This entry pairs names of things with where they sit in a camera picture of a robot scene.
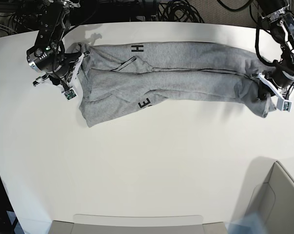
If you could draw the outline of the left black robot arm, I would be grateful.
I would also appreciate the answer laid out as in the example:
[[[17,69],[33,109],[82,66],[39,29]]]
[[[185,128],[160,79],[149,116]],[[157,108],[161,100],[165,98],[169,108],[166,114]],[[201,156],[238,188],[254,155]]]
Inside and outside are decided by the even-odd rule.
[[[294,90],[294,16],[288,10],[286,0],[258,0],[260,18],[256,27],[255,52],[259,60],[274,70],[264,76],[277,89],[283,90],[283,98],[290,99]],[[272,62],[259,52],[260,29],[268,30],[282,50],[281,60]]]

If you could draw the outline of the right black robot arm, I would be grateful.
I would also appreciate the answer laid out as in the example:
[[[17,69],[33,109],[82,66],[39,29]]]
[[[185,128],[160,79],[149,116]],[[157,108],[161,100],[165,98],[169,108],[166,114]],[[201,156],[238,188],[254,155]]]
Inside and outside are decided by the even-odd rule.
[[[52,0],[42,14],[41,28],[34,46],[26,51],[28,65],[43,76],[33,81],[33,86],[51,84],[60,88],[67,100],[77,96],[72,84],[83,59],[90,52],[66,53],[62,39],[70,30],[70,11],[80,7],[78,0]]]

